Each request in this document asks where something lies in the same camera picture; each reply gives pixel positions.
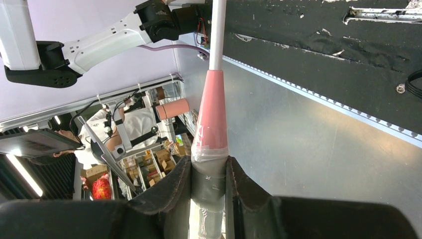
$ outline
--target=red bag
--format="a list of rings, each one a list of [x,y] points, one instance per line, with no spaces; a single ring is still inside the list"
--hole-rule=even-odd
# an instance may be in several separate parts
[[[111,187],[108,181],[108,175],[104,174],[93,183],[92,193],[95,200],[111,199]]]

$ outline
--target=scratched black surface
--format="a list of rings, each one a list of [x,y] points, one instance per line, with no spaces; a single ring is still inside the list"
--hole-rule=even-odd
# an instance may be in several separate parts
[[[224,55],[421,134],[422,100],[395,87],[422,68],[422,25],[342,21],[350,6],[407,4],[229,0]],[[245,42],[234,33],[258,39]],[[337,59],[328,57],[342,50]]]

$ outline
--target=robotic arm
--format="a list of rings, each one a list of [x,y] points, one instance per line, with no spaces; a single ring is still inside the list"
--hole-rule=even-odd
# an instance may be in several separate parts
[[[27,0],[0,0],[0,53],[9,81],[65,88],[129,48],[195,32],[199,18],[195,6],[170,11],[161,0],[148,0],[100,33],[66,43],[35,41]]]

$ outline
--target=metal frame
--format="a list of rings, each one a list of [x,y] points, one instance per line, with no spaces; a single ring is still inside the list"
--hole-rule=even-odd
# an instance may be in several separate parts
[[[142,83],[142,84],[139,84],[139,85],[135,85],[135,86],[123,88],[123,89],[120,89],[120,90],[117,90],[117,91],[101,94],[101,95],[99,95],[99,98],[100,99],[107,98],[107,102],[112,101],[112,100],[117,100],[117,99],[121,98],[121,95],[127,94],[129,92],[133,92],[134,90],[139,89],[139,88],[143,88],[143,90],[147,91],[147,90],[159,87],[159,86],[170,84],[173,81],[180,81],[181,80],[180,78],[175,79],[175,77],[179,77],[177,73],[172,74],[172,75],[167,76],[167,77],[157,79],[157,80]],[[0,122],[0,131],[4,132],[6,130],[13,129],[13,128],[16,128],[16,127],[22,127],[22,126],[26,126],[26,125],[30,125],[30,124],[35,124],[35,123],[43,121],[43,120],[49,120],[49,119],[51,119],[51,118],[53,118],[54,116],[57,116],[57,115],[63,115],[63,114],[67,114],[67,113],[70,113],[70,112],[73,112],[73,111],[77,111],[77,110],[84,108],[86,105],[88,105],[89,103],[91,103],[92,101],[95,101],[95,100],[98,100],[97,96],[86,98],[86,99],[83,99],[83,100],[80,100],[80,101],[77,101],[77,102],[73,102],[73,103],[70,103],[70,104],[66,104],[66,105],[63,105],[63,106],[58,106],[58,107],[54,107],[54,108],[50,108],[50,109],[46,109],[46,110],[40,110],[40,111],[37,111],[37,112],[33,112],[33,113],[17,116],[17,117],[14,117],[14,118],[6,119],[6,120]],[[93,106],[98,105],[98,104],[100,104],[100,102],[93,103]]]
[[[160,164],[158,163],[157,159],[154,156],[154,152],[150,149],[149,152],[151,153],[152,163],[154,164],[155,168],[157,169],[157,173],[160,175],[160,179],[163,179],[163,175],[161,174]]]
[[[113,181],[113,174],[111,173],[111,168],[110,167],[108,167],[108,181],[110,183],[110,188],[111,188],[111,199],[112,200],[119,199],[118,189],[117,189],[118,186]]]
[[[144,192],[145,192],[145,190],[146,190],[146,183],[145,183],[144,177],[142,175],[141,167],[139,167],[139,164],[138,164],[137,168],[138,168],[139,178],[141,179],[142,190],[144,190]]]

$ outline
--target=white tube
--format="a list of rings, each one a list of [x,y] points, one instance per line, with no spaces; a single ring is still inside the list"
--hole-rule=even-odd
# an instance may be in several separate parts
[[[226,0],[212,2],[210,70],[221,70]]]

